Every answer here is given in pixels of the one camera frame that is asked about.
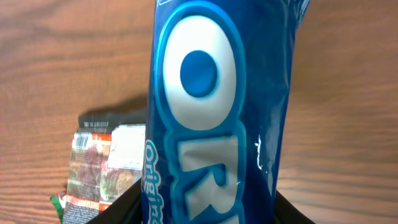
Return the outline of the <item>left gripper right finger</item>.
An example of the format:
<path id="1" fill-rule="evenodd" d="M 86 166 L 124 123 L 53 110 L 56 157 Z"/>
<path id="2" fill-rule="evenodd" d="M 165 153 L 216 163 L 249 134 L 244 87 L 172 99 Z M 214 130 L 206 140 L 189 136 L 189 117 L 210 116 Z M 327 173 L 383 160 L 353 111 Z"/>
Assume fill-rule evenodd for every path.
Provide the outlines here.
<path id="1" fill-rule="evenodd" d="M 276 191 L 273 224 L 315 224 L 315 222 L 297 210 L 279 191 Z"/>

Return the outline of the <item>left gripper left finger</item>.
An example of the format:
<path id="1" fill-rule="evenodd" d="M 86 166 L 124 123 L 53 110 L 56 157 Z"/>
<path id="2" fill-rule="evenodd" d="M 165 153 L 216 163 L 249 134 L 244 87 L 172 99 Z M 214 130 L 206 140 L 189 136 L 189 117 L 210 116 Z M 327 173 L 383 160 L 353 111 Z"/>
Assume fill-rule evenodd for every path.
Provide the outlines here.
<path id="1" fill-rule="evenodd" d="M 87 224 L 141 224 L 141 179 Z"/>

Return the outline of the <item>black snack packet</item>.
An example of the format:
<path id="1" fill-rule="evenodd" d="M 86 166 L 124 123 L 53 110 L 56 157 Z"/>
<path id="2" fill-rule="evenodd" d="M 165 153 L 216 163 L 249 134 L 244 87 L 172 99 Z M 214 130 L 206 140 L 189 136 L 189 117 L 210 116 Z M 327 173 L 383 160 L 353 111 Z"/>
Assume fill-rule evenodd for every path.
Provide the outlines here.
<path id="1" fill-rule="evenodd" d="M 61 223 L 88 223 L 142 175 L 144 124 L 74 134 L 67 187 L 50 201 Z"/>

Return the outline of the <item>blue Oreo cookie pack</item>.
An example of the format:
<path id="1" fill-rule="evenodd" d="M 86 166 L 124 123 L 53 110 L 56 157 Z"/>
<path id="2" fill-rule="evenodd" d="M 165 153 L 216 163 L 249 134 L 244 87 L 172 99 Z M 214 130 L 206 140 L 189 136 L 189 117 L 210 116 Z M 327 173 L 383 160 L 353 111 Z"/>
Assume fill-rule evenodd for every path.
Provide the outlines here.
<path id="1" fill-rule="evenodd" d="M 144 223 L 273 223 L 304 0 L 157 1 Z"/>

